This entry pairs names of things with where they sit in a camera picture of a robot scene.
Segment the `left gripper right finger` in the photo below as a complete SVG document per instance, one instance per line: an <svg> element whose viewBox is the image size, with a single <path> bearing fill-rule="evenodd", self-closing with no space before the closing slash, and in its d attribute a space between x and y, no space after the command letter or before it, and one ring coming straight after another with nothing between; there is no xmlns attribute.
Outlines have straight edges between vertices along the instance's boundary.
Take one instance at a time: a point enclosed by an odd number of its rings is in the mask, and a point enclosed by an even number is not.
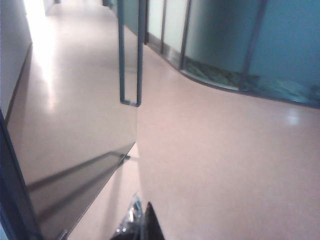
<svg viewBox="0 0 320 240"><path fill-rule="evenodd" d="M151 202L147 203L144 214L144 239L165 240L157 215Z"/></svg>

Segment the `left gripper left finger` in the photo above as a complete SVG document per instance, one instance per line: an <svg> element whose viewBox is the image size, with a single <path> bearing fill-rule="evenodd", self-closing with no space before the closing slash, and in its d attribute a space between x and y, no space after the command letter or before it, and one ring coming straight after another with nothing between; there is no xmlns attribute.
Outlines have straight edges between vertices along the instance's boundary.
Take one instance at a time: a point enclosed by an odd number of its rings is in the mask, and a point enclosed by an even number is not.
<svg viewBox="0 0 320 240"><path fill-rule="evenodd" d="M144 212L141 199L134 194L128 210L112 235L112 240L144 240Z"/></svg>

